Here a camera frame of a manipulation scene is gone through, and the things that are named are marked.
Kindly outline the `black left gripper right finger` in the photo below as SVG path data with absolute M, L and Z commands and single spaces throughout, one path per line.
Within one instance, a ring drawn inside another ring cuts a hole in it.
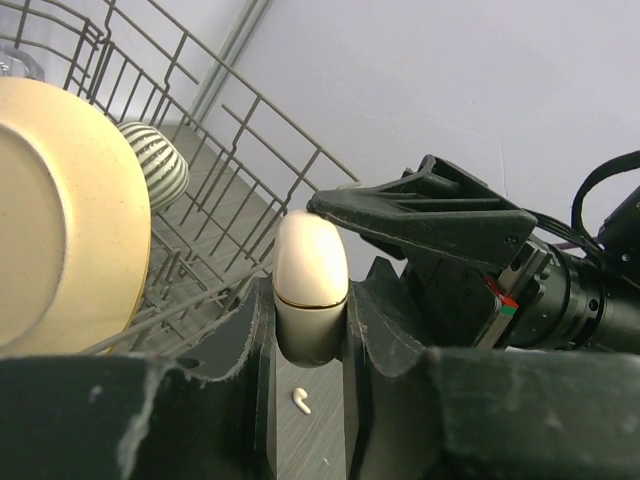
M 351 287 L 342 354 L 351 479 L 635 479 L 639 360 L 427 347 Z

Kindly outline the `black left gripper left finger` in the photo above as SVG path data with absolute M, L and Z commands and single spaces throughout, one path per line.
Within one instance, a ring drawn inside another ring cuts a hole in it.
M 1 362 L 5 479 L 272 479 L 270 282 L 175 359 L 20 356 Z

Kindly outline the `striped ceramic bowl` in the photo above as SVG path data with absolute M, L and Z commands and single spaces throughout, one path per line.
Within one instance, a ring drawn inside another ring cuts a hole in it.
M 139 121 L 122 122 L 118 130 L 134 151 L 143 172 L 151 212 L 174 204 L 187 190 L 189 165 L 173 143 L 157 128 Z

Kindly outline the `clear glass cup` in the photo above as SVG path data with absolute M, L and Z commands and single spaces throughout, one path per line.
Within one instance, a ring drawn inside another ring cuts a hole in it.
M 39 81 L 45 80 L 43 68 L 28 53 L 5 44 L 0 46 L 0 52 L 2 77 L 20 77 Z

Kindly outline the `beige plate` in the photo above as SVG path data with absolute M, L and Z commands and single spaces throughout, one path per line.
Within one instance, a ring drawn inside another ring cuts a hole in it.
M 1 353 L 75 354 L 123 332 L 149 268 L 137 158 L 87 101 L 1 81 Z

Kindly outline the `beige small earbud case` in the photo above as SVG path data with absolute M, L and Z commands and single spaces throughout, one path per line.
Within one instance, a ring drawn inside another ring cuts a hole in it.
M 336 357 L 349 293 L 346 253 L 337 228 L 305 210 L 286 215 L 277 232 L 272 285 L 280 350 L 303 368 Z

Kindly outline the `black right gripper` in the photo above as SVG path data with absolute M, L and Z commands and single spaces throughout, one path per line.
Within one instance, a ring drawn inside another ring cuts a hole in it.
M 388 183 L 318 191 L 306 208 L 407 256 L 401 274 L 376 265 L 364 283 L 369 335 L 442 347 L 607 347 L 604 275 L 586 259 L 526 242 L 536 218 L 447 160 L 427 155 Z

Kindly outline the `white earbud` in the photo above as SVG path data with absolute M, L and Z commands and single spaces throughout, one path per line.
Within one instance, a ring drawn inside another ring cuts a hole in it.
M 311 409 L 307 405 L 306 400 L 308 393 L 304 388 L 296 387 L 291 394 L 291 398 L 295 406 L 305 415 L 311 414 Z

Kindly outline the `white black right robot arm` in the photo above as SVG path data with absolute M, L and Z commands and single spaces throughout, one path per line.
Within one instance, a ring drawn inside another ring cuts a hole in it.
M 633 152 L 596 168 L 569 222 L 434 155 L 385 184 L 316 192 L 307 208 L 405 262 L 419 328 L 437 345 L 637 353 L 639 196 L 597 235 L 582 213 L 596 185 L 638 166 Z

